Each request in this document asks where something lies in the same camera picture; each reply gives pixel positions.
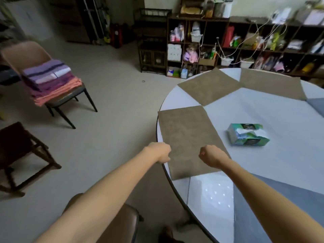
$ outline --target tile floor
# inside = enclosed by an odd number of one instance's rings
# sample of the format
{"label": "tile floor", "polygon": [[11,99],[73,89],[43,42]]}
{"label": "tile floor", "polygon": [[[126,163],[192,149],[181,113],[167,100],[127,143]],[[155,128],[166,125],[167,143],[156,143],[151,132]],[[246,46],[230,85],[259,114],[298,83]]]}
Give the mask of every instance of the tile floor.
{"label": "tile floor", "polygon": [[[114,49],[52,39],[43,46],[83,80],[99,112],[93,111],[85,95],[78,97],[79,102],[63,105],[62,110],[76,126],[72,130],[57,114],[53,118],[45,107],[35,106],[21,83],[0,87],[0,109],[7,116],[0,128],[21,121],[50,147],[62,165],[26,188],[22,198],[0,193],[0,242],[32,242],[60,216],[73,195],[84,192],[155,141],[157,111],[180,82],[140,73],[135,43]],[[17,182],[22,181],[44,165],[30,155],[16,162],[14,176]],[[174,225],[184,214],[160,165],[148,171],[127,202],[145,218],[139,225],[138,243],[157,242],[162,227]],[[197,226],[174,234],[187,243],[210,242]]]}

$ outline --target stack of folded clothes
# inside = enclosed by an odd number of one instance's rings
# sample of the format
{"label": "stack of folded clothes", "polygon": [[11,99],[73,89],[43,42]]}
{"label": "stack of folded clothes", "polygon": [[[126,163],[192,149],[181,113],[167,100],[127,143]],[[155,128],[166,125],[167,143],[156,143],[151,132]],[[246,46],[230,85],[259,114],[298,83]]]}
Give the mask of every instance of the stack of folded clothes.
{"label": "stack of folded clothes", "polygon": [[24,80],[37,106],[82,85],[71,69],[59,60],[50,60],[23,71]]}

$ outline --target gray placemat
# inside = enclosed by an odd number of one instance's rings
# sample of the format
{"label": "gray placemat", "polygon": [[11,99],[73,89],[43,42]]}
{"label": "gray placemat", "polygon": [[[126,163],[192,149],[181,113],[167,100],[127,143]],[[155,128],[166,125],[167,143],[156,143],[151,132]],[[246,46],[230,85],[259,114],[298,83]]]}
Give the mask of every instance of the gray placemat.
{"label": "gray placemat", "polygon": [[296,100],[307,99],[300,78],[242,68],[240,82],[248,89]]}
{"label": "gray placemat", "polygon": [[[254,175],[324,226],[324,195]],[[234,243],[271,243],[241,192],[234,185]]]}
{"label": "gray placemat", "polygon": [[226,75],[218,68],[180,83],[178,86],[203,106],[242,87],[240,82]]}
{"label": "gray placemat", "polygon": [[307,103],[324,117],[324,98],[308,99]]}
{"label": "gray placemat", "polygon": [[202,106],[158,112],[163,141],[171,146],[168,162],[172,180],[219,171],[198,157],[200,148],[216,145],[228,154]]}

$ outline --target tissue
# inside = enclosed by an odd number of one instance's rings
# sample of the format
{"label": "tissue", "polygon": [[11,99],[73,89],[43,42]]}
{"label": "tissue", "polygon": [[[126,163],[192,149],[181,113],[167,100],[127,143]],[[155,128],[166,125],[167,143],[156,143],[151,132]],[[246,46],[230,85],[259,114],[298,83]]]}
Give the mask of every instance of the tissue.
{"label": "tissue", "polygon": [[227,131],[233,145],[264,146],[270,141],[261,124],[230,124]]}

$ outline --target maroon folded cloth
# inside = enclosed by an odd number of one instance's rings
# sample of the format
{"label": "maroon folded cloth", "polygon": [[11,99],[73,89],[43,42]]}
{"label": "maroon folded cloth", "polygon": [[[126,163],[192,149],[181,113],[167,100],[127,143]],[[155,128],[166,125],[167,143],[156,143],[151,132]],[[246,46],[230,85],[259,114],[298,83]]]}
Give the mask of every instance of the maroon folded cloth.
{"label": "maroon folded cloth", "polygon": [[70,82],[73,78],[75,78],[75,76],[71,72],[68,72],[67,74],[64,74],[63,76],[60,76],[52,81],[38,84],[37,90],[33,87],[30,87],[30,85],[27,86],[29,88],[31,96],[33,98],[38,98],[38,97],[46,96],[52,91],[59,89],[63,85]]}

